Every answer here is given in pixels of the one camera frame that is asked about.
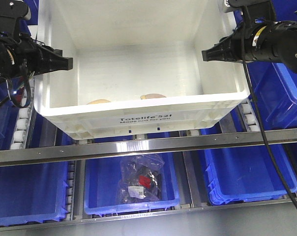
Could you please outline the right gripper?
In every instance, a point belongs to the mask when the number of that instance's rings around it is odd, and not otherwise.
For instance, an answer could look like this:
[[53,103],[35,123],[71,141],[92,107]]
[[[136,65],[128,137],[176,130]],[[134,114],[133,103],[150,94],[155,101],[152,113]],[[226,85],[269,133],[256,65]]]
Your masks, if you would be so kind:
[[[244,40],[245,60],[283,63],[297,74],[297,22],[257,23]],[[231,36],[202,50],[203,61],[237,62]]]

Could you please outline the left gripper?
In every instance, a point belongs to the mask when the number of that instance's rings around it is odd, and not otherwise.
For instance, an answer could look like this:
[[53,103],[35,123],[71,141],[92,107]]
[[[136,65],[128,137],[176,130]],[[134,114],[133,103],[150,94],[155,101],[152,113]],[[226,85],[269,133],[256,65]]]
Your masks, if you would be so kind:
[[37,44],[28,34],[14,40],[0,34],[0,81],[3,77],[22,76],[22,70],[35,75],[73,69],[73,58],[63,56],[63,50]]

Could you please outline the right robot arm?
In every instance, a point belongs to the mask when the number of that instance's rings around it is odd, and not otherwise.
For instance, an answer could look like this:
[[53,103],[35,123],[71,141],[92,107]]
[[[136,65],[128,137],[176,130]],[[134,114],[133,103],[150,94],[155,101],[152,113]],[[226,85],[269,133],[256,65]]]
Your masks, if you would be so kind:
[[297,74],[297,21],[278,21],[270,0],[230,0],[242,12],[234,32],[204,50],[204,61],[282,63]]

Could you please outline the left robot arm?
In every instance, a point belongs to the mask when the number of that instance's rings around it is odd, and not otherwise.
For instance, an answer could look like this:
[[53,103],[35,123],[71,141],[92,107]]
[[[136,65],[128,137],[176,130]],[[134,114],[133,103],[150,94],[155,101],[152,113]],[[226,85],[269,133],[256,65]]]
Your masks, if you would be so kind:
[[19,0],[0,0],[0,81],[4,78],[41,75],[73,69],[73,58],[62,50],[39,45],[20,29],[21,20],[29,20],[29,6]]

